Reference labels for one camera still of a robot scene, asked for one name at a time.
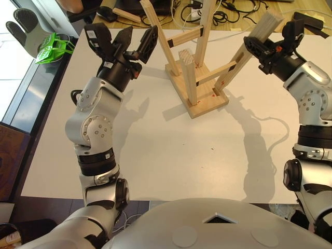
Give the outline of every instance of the white cable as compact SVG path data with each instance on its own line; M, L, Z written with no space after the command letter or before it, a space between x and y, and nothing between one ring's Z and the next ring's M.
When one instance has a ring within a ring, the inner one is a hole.
M317 12L317 13L320 13L320 14L323 14L323 15L326 15L328 17L332 17L331 14L328 14L328 13L325 13L325 12L321 12L319 10L314 10L314 9L291 9L291 10L288 10L288 11L285 11L285 12L281 12L281 14L286 14L286 13L290 13L290 12L293 12L293 11L314 11L314 12Z
M189 15L187 15L187 17L186 17L186 19L185 19L185 22L184 22L184 24L183 24L183 27L182 27L182 30L183 30L183 31L184 31L185 28L187 28L187 29L194 29L194 28L196 28L196 27L199 26L199 25L197 25L197 26L195 26L195 27L185 27L188 18L189 18L192 14L194 14L194 13L198 13L198 11L199 11L199 10L195 10L194 12L191 12L191 13L189 13Z
M323 26L323 28L325 28L325 29L329 29L329 30L332 30L332 27L329 27L329 26Z
M120 231L121 229L125 230L127 227L130 226L130 224L127 224L128 220L130 220L132 217L136 217L136 216L142 216L142 214L134 214L132 216L129 216L127 218L127 214L124 212L124 216L126 217L126 220L124 221L124 225L119 227L118 229L116 230L113 230L113 232L117 232L117 231Z
M126 223L126 221L127 221L127 214L126 214L126 212L125 211L123 211L122 212L123 214L124 214L124 223ZM113 232L117 232L117 231L119 231L120 229L122 229L123 228L123 226L121 226L121 227L119 227L118 229L116 229L116 230L113 230Z
M173 15L173 4L174 4L174 1L175 0L172 0L172 3L171 3L171 15L172 15L172 19L173 19L173 22L178 26L180 27L181 29L183 28L175 19L174 19L174 15Z
M128 219L126 219L126 221L125 221L125 223L124 223L124 228L123 228L123 229L125 229L125 228L126 228L127 221L128 221L129 219L131 219L132 217L136 217L136 216L142 216L142 215L141 215L141 214L134 214L134 215L132 215L132 216L128 217Z

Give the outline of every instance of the cable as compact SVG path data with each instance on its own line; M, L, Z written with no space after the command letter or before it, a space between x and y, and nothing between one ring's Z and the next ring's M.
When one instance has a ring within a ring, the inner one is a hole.
M74 102L75 105L77 105L77 95L81 94L82 90L73 90L71 91L71 99Z
M302 57L302 56L296 51L296 48L294 49L294 54L295 54L298 58L300 58L301 60L306 61L306 59L303 58L303 57Z
M172 20L173 20L173 22L178 26L178 27L180 27L181 29L183 28L183 26L181 26L175 19L174 19L174 14L175 14L175 11L174 11L174 13L173 13L173 6L174 6L174 2L175 2L176 0L172 0L172 2L171 2L171 15L172 15Z
M158 19L158 21L159 21L159 22L162 22L162 21L165 20L166 18L167 18L167 17L164 17L164 18L161 19L161 20ZM141 16L141 22L142 22L143 24L145 24L145 25L151 27L151 24L146 23L146 22L145 22L145 19L147 19L147 16L146 16L146 15ZM168 23L171 23L171 22L173 22L173 20L168 21L168 22L165 22L165 23L161 23L160 25L163 26L163 25L168 24Z
M323 28L325 28L325 29L329 29L329 30L332 30L332 27L329 27L329 26L323 26Z
M291 9L291 10L288 10L288 11L285 11L285 12L281 12L281 14L287 14L287 13L294 12L294 11L314 11L314 12L326 15L328 17L332 17L331 14L328 14L328 13L325 13L325 12L321 12L319 10L314 10L314 9Z
M129 216L129 217L127 218L127 214L126 214L124 211L123 211L123 213L124 213L124 216L125 216L125 218L126 218L126 220L124 221L124 225L121 226L121 227L119 227L118 229L113 230L113 233L114 233L114 232L117 232L117 231L120 231L121 229L125 230L129 225L131 225L131 224L127 224L127 222L128 222L131 218L136 217L136 216L142 216L142 214L134 214L134 215Z
M126 221L124 222L124 229L126 228L127 221L128 221L129 219L131 219L132 217L136 217L136 216L142 216L142 215L141 215L141 214L134 214L134 215L128 217L128 219L126 219Z

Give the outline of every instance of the black cable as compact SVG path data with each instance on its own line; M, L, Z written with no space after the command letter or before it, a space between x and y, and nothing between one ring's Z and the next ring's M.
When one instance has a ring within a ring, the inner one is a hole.
M105 59L102 59L102 64L100 64L98 71L97 71L97 77L98 77L98 74L100 73L101 69L103 68L104 64L105 64Z
M250 11L239 10L235 7L235 5L233 3L226 2L226 0L221 0L221 1L222 1L222 6L225 7L226 9L228 9L228 10L231 10L231 11L238 11L239 13L252 13L252 12L255 12L256 3L255 3L254 0L250 0L250 2L252 2L253 5L254 5L253 9L250 10Z
M185 9L186 8L189 8L189 7L192 7L192 4L187 4L185 7L183 7L183 9L181 10L181 20L182 21L184 21L184 22L189 22L189 23L191 23L191 22L197 22L197 21L199 21L199 20L201 20L201 18L199 17L199 18L196 18L196 19L194 19L194 20L187 20L186 21L186 19L184 19L183 18L183 12L185 11Z
M303 57L302 57L302 56L296 51L296 48L294 49L294 54L295 54L298 58L300 58L301 60L306 61L305 58L303 58Z
M78 94L81 94L82 93L82 90L73 90L71 91L71 99L72 101L74 102L75 105L77 105L77 95Z
M164 17L163 19L159 20L159 22L162 22L162 21L165 20L166 18L167 18L167 17ZM142 22L144 25L147 25L147 26L151 27L151 24L146 23L146 22L145 22L145 19L147 19L146 16L141 16L141 22ZM168 23L171 23L171 22L173 22L173 20L168 21L168 22L165 22L165 23L161 23L160 25L163 26L163 25L168 24Z

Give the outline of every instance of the desk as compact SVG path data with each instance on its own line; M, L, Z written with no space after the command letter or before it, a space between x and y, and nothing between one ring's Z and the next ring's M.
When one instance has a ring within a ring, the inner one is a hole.
M101 6L108 6L110 8L113 8L114 5L115 5L115 2L116 0L103 0ZM190 2L190 0L182 0L181 1L181 5L178 7L178 9L176 10L176 13L175 13L175 20L178 22L178 23L183 23L183 21L181 21L180 19L180 13L181 13L181 10L183 9L183 7L185 5L187 5L188 3ZM273 11L276 11L276 12L279 12L279 13L284 13L284 12L287 12L287 11L290 11L290 10L294 10L294 9L312 9L312 10L317 10L317 11L321 11L321 12L324 12L324 13L328 13L330 16L327 16L327 15L323 15L323 14L320 14L320 13L317 13L318 15L320 16L323 16L325 18L325 25L328 26L328 27L332 27L332 12L331 12L331 9L329 8L329 6L327 5L326 3L326 0L295 0L293 3L283 3L283 2L272 2L272 1L266 1L266 3L269 5L269 10L273 10ZM241 9L241 10L252 10L253 9L253 6L252 6L252 3L249 1L249 0L236 0L235 2L235 5L238 9ZM237 14L230 11L230 10L227 10L225 9L224 7L220 7L219 10L222 10L224 11L230 20L235 20L237 18ZM261 4L261 7L260 9L255 12L255 13L252 13L249 15L249 17L251 17L253 20L255 20L256 22L258 20L260 20L260 18L262 17L262 15L265 13L266 9L265 9L265 6L264 4ZM184 17L187 17L187 15L189 14L189 9L187 9L187 11L184 12ZM314 15L316 12L314 11L298 11L298 12L302 12L302 13L309 13L311 15ZM293 13L294 11L291 11L289 13L285 13L283 14L283 16L285 17L285 21L283 22L283 24L276 30L277 32L281 32L281 28L284 26L284 24L287 22L287 21L290 21L292 19L292 16L293 16ZM241 17L240 17L240 20L236 23L225 23L223 25L219 25L219 26L212 26L212 30L225 30L225 31L229 31L231 28L234 29L234 28L241 28L241 30L246 30L248 29L248 27L250 25L254 25L253 22L251 22L249 19L242 19L242 16L244 14L241 14ZM124 18L119 18L119 20L121 22L124 22L124 23L129 23L129 24L135 24L137 25L137 23L134 23L128 19L124 19ZM169 22L172 20L172 17L167 17L162 23L166 23L166 22ZM96 18L94 19L94 23L97 23L97 22L104 22L108 28L124 28L124 27L128 27L128 25L124 25L124 24L121 24L119 22L113 22L113 23L109 23L109 22L106 22L104 21L103 19L101 19L100 17L96 16ZM196 26L197 24L188 24L187 26ZM162 26L163 29L179 29L179 27L174 23L174 22L171 22L169 24L165 24ZM332 30L329 30L329 29L323 29L323 31L329 35L332 35ZM305 33L306 34L312 34L310 31L308 30L305 30Z
M112 29L112 37L118 30ZM181 32L165 30L167 36ZM135 29L129 50L144 30ZM212 31L205 63L226 64L248 33ZM273 33L273 40L281 34ZM329 75L332 39L307 35L298 48ZM193 42L172 50L195 50ZM79 166L65 123L74 113L70 91L82 89L101 63L80 35L38 143L23 196L80 199ZM293 158L298 111L293 98L273 75L251 59L227 87L230 103L191 119L168 79L159 44L141 75L129 83L114 122L113 141L121 176L133 200L214 197L251 203L295 203L283 186L283 168Z

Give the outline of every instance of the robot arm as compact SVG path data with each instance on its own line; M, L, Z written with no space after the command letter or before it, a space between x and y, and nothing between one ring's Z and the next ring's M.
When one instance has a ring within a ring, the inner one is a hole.
M260 42L245 37L247 50L266 74L275 74L296 100L300 129L294 145L296 159L284 169L284 185L294 191L310 223L316 225L332 213L332 81L312 62L296 52L303 34L302 20L288 22L283 41Z
M129 201L127 181L119 178L115 162L112 126L123 91L142 69L130 60L147 62L157 44L158 30L149 28L134 52L126 51L132 27L120 31L112 43L103 23L86 25L85 32L89 46L103 62L97 77L91 78L82 91L72 92L76 111L65 127L67 137L75 144L85 207L22 248L101 248L111 238L114 223Z

